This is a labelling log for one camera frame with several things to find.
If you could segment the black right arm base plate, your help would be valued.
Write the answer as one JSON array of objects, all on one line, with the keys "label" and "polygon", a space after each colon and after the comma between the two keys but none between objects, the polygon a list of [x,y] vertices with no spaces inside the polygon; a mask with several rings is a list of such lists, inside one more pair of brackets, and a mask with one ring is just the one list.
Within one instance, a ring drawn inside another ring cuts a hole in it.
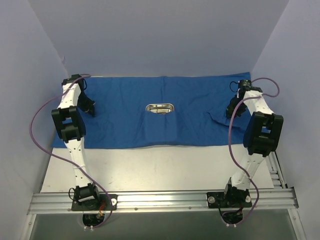
[{"label": "black right arm base plate", "polygon": [[232,193],[207,192],[206,198],[210,209],[249,208],[253,205],[249,192],[243,190]]}]

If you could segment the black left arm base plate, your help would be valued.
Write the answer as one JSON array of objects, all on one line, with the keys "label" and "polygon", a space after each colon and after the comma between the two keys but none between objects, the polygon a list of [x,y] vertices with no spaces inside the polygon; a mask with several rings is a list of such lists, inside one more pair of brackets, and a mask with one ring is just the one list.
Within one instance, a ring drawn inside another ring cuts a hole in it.
[{"label": "black left arm base plate", "polygon": [[99,196],[99,200],[91,199],[86,200],[84,202],[76,202],[75,200],[72,201],[71,210],[75,212],[88,212],[88,211],[111,211],[117,209],[117,202],[118,202],[118,195],[117,194],[110,194],[112,204],[108,197],[102,193]]}]

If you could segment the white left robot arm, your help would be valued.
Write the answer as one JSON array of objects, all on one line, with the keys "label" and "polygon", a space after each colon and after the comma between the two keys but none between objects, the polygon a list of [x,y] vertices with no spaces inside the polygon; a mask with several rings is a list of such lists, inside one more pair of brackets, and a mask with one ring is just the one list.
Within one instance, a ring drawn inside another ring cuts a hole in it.
[{"label": "white left robot arm", "polygon": [[95,101],[90,99],[85,90],[86,80],[83,75],[74,74],[62,81],[62,96],[57,109],[51,111],[51,116],[60,140],[70,154],[75,175],[73,201],[85,205],[90,210],[100,206],[101,197],[96,184],[86,176],[85,135],[86,127],[81,111],[95,116]]}]

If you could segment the blue surgical drape cloth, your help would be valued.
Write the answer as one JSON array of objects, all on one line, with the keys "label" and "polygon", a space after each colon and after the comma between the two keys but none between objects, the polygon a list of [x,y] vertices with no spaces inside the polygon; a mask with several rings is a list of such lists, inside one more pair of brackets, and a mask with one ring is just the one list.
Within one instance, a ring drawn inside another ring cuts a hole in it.
[{"label": "blue surgical drape cloth", "polygon": [[[90,77],[86,95],[95,101],[95,117],[82,113],[87,149],[131,149],[153,145],[225,146],[230,120],[226,109],[235,82],[249,72],[221,76]],[[172,104],[156,114],[149,104]],[[250,120],[234,119],[231,143],[241,144]]]}]

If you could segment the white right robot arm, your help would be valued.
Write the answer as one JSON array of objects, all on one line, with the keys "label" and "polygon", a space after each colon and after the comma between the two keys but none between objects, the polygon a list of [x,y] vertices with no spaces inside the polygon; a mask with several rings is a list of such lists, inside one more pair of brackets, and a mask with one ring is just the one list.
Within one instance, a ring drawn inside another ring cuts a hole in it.
[{"label": "white right robot arm", "polygon": [[[243,136],[243,147],[246,154],[238,163],[232,153],[231,131],[235,117],[240,117],[245,110],[249,110],[250,120]],[[231,99],[227,109],[226,118],[230,120],[228,129],[228,147],[231,159],[238,167],[235,174],[230,177],[225,191],[222,193],[223,203],[234,206],[240,200],[247,198],[260,164],[275,152],[284,123],[282,115],[275,114],[267,105],[263,91],[251,85],[239,85],[236,95]]]}]

